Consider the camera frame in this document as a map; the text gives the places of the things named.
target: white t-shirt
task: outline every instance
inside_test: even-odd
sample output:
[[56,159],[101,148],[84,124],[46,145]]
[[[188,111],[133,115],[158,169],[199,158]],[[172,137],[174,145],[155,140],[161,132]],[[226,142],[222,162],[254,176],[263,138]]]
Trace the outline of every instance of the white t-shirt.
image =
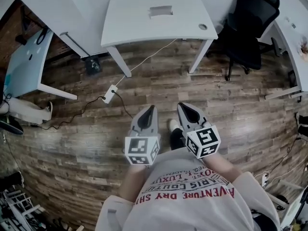
[[257,231],[252,209],[280,230],[273,203],[251,173],[231,184],[181,148],[157,156],[135,203],[110,196],[95,230]]

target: white desk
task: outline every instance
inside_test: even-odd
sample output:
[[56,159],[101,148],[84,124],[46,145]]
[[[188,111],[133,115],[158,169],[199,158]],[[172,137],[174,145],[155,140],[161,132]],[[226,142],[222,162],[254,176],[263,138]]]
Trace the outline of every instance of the white desk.
[[[280,15],[275,20],[274,25],[289,53],[297,86],[267,95],[265,96],[266,100],[291,94],[296,91],[302,91],[302,93],[291,95],[291,98],[308,93],[308,63],[298,54],[303,36],[308,38],[308,11],[299,0],[280,0],[279,10]],[[295,29],[291,26],[291,23],[296,25]]]
[[[172,15],[150,15],[151,7],[172,6]],[[202,30],[199,24],[206,25]],[[115,45],[154,39],[203,39],[189,68],[192,73],[217,33],[201,0],[110,0],[101,46],[106,47],[127,77],[131,72]]]
[[301,207],[301,199],[303,197],[303,194],[305,192],[305,189],[307,187],[301,187],[292,183],[289,183],[285,180],[279,180],[279,184],[282,184],[284,186],[288,186],[291,187],[293,190],[301,190],[300,194],[296,197],[296,199],[290,203],[287,204],[283,201],[281,201],[280,199],[276,198],[275,196],[271,195],[270,193],[266,192],[267,195],[269,196],[269,198],[275,202],[276,204],[280,205],[281,207],[284,207],[285,210],[283,211],[283,218],[280,222],[280,227],[281,229],[283,229],[286,226],[291,225],[291,223],[293,222],[294,218],[296,217],[300,207]]
[[37,39],[41,31],[32,36],[26,45],[21,45],[12,55],[5,76],[5,94],[19,97],[34,90],[45,91],[69,99],[77,99],[76,95],[41,84],[47,51],[53,36],[49,31],[41,44]]

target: white shoe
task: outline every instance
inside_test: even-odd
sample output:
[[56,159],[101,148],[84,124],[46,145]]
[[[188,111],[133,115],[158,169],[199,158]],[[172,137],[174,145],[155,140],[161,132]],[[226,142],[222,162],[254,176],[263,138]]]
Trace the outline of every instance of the white shoe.
[[50,101],[48,102],[47,109],[50,111],[50,114],[52,114],[52,110],[53,110],[52,102]]
[[169,129],[170,133],[172,133],[177,128],[180,128],[180,126],[175,119],[168,120],[168,129]]

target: red lettering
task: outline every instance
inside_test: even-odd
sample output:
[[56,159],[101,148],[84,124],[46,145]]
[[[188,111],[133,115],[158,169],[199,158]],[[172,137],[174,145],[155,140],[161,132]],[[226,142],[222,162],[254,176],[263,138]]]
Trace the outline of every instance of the red lettering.
[[158,193],[155,199],[160,199],[160,198],[163,198],[163,197],[160,195],[160,193]]
[[229,189],[229,192],[230,192],[232,198],[234,198],[234,187],[232,189]]
[[214,195],[213,195],[213,197],[218,197],[219,194],[218,194],[218,189],[217,189],[217,187],[213,188],[213,190],[214,190]]
[[210,189],[209,191],[206,190],[205,194],[206,194],[207,197],[212,197],[212,189]]
[[177,199],[177,194],[176,193],[170,194],[170,198],[171,199]]
[[145,196],[142,196],[142,197],[140,197],[140,201],[139,201],[139,203],[141,204],[141,203],[143,203],[144,202],[144,199],[145,199]]
[[201,196],[200,196],[200,198],[204,198],[204,197],[206,197],[206,195],[204,194],[203,191],[201,191]]
[[206,175],[206,176],[209,176],[210,174],[211,174],[211,170],[207,169],[207,170],[205,171],[205,175]]
[[222,195],[226,195],[227,194],[227,191],[225,190],[224,187],[220,187],[220,193],[219,195],[222,196]]

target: white box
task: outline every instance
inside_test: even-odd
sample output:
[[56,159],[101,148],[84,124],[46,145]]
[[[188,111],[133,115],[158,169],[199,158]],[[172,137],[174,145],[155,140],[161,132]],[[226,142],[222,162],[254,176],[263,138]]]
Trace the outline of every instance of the white box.
[[216,126],[187,133],[186,147],[199,159],[217,152],[221,140]]
[[125,137],[125,156],[132,165],[152,165],[159,152],[159,137]]

